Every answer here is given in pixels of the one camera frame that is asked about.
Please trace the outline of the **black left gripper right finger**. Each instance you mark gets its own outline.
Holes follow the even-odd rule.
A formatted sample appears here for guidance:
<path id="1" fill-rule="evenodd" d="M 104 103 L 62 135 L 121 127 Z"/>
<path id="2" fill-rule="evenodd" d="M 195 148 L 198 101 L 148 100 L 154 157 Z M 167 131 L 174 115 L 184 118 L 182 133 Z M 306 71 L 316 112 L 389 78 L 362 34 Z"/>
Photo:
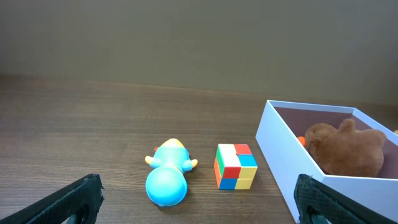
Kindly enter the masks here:
<path id="1" fill-rule="evenodd" d="M 298 176 L 294 199 L 300 224 L 397 224 L 307 174 Z"/>

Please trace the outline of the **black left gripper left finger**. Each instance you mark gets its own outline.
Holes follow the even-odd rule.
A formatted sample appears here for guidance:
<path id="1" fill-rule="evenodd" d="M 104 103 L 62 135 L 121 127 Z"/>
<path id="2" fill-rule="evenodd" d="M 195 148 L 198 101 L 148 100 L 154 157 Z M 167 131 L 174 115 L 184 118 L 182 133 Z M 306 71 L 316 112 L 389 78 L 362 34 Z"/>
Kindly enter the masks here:
<path id="1" fill-rule="evenodd" d="M 98 174 L 88 174 L 72 184 L 1 219 L 1 223 L 95 223 L 104 196 Z"/>

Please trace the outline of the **brown plush toy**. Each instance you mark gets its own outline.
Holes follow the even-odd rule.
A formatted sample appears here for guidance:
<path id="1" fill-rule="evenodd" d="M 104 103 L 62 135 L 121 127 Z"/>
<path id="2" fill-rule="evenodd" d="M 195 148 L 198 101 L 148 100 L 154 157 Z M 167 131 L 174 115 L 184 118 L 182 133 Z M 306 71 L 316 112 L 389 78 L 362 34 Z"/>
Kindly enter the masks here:
<path id="1" fill-rule="evenodd" d="M 378 129 L 357 130 L 344 119 L 338 128 L 315 123 L 304 134 L 306 150 L 328 175 L 377 177 L 384 164 L 386 135 Z"/>

